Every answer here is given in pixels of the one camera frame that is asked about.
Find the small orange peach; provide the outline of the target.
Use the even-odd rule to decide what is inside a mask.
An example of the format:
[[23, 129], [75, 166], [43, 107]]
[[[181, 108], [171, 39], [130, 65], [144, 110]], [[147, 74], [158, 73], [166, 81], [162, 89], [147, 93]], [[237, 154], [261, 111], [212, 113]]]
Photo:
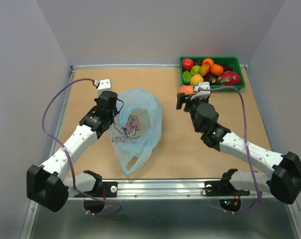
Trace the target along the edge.
[[194, 95], [194, 87], [191, 85], [182, 85], [178, 88], [177, 90], [178, 94], [185, 94], [186, 96], [188, 95]]

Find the orange peach fruit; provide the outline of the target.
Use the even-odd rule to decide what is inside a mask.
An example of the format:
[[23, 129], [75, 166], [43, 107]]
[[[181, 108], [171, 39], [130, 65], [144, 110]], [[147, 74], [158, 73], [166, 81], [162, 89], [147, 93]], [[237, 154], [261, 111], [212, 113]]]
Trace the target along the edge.
[[192, 86], [196, 86], [202, 82], [204, 82], [204, 78], [200, 74], [195, 74], [190, 79], [190, 85]]

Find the light blue plastic bag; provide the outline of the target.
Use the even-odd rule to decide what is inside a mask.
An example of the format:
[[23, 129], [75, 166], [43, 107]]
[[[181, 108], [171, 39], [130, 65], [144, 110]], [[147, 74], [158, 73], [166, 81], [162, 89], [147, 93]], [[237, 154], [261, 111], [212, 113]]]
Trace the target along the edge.
[[110, 126], [110, 139], [125, 175], [139, 170], [158, 145], [162, 132], [162, 106], [144, 88], [118, 94], [120, 113]]

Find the red orange persimmon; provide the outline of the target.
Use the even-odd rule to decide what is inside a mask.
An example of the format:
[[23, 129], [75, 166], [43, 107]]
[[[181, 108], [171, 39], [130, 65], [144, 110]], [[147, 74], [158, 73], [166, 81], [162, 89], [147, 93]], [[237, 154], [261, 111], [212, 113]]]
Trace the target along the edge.
[[213, 64], [210, 67], [210, 73], [216, 76], [221, 76], [224, 73], [224, 69], [221, 65]]

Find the orange tangerine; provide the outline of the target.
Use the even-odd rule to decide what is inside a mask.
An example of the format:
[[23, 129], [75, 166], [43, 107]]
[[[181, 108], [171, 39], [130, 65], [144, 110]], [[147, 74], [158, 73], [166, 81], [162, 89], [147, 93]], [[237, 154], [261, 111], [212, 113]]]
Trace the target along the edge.
[[208, 63], [210, 66], [212, 66], [214, 64], [214, 61], [213, 59], [211, 58], [205, 58], [203, 61], [202, 61], [202, 65], [205, 64], [205, 63]]

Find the red yellow mango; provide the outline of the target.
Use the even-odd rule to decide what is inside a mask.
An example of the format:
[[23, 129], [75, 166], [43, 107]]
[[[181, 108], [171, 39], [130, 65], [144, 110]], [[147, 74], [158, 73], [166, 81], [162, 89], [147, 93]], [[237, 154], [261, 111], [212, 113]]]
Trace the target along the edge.
[[205, 76], [209, 72], [210, 72], [210, 64], [209, 62], [204, 62], [200, 67], [199, 74], [201, 76]]

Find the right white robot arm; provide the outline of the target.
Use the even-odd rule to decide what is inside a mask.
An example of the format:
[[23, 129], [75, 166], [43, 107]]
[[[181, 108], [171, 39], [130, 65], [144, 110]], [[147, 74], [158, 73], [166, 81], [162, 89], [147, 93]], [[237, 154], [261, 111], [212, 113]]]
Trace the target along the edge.
[[285, 204], [293, 204], [301, 192], [301, 160], [293, 152], [273, 152], [240, 138], [219, 124], [219, 114], [209, 104], [208, 91], [177, 93], [176, 108], [191, 117], [194, 131], [201, 133], [203, 143], [219, 152], [246, 161], [252, 172], [230, 169], [224, 173], [220, 188], [225, 194], [240, 190], [269, 193]]

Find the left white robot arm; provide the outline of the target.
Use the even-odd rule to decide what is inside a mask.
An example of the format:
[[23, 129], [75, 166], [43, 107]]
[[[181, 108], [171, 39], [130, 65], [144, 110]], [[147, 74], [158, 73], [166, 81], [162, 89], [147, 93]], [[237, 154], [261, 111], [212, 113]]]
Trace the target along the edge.
[[104, 91], [95, 99], [96, 105], [80, 120], [75, 131], [60, 148], [41, 165], [32, 165], [26, 173], [27, 197], [57, 212], [68, 198], [82, 194], [85, 197], [101, 195], [105, 197], [102, 176], [85, 170], [78, 176], [67, 177], [74, 172], [74, 164], [79, 157], [95, 143], [111, 124], [114, 123], [118, 95]]

